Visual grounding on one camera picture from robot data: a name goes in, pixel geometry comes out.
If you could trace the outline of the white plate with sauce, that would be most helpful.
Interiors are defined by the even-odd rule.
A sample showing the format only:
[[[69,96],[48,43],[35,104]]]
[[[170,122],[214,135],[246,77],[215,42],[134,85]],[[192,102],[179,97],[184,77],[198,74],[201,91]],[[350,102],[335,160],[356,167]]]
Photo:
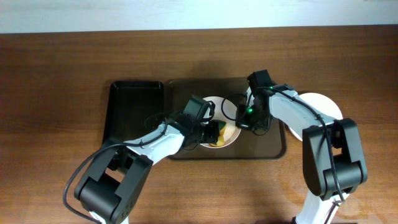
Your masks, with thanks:
[[[340,108],[329,97],[319,93],[302,93],[299,94],[299,97],[302,101],[314,107],[319,112],[335,119],[343,119]]]

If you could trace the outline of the pink-rimmed plate with sauce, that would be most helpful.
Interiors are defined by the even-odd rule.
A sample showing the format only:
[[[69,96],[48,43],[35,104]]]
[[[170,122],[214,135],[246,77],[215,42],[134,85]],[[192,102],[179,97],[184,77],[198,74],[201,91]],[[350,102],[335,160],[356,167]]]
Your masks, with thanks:
[[[226,130],[224,132],[224,146],[221,147],[211,147],[209,143],[200,144],[200,146],[207,147],[210,149],[219,149],[222,147],[229,146],[232,144],[240,135],[241,129],[235,125],[235,121],[231,121],[227,117],[231,119],[236,118],[237,107],[230,102],[229,100],[225,100],[223,105],[223,98],[220,96],[207,96],[204,98],[206,101],[213,101],[215,103],[215,115],[213,120],[222,120],[226,122]]]

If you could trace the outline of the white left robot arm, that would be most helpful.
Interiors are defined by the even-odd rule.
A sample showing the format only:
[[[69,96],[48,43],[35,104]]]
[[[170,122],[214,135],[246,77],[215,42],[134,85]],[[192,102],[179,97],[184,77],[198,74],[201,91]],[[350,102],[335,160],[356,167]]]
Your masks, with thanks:
[[[149,134],[130,141],[109,138],[76,168],[62,194],[70,212],[94,223],[127,223],[152,166],[220,136],[220,123],[213,118],[179,110],[156,115],[162,121]]]

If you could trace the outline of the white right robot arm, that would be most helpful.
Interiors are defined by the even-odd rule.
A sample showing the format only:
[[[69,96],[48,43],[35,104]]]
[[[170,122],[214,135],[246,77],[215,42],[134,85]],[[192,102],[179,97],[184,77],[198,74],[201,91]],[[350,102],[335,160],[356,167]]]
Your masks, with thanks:
[[[330,223],[350,194],[368,179],[357,124],[336,119],[303,101],[288,85],[248,88],[246,111],[265,111],[302,139],[308,194],[292,223]]]

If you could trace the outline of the green and yellow sponge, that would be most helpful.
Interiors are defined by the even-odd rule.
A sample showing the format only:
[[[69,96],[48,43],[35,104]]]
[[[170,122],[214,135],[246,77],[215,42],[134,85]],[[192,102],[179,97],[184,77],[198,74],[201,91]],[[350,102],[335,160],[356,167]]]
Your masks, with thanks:
[[[224,146],[224,132],[226,130],[226,122],[222,120],[217,120],[216,122],[218,123],[218,129],[219,129],[219,136],[217,139],[217,142],[214,143],[209,143],[211,147],[221,147]]]

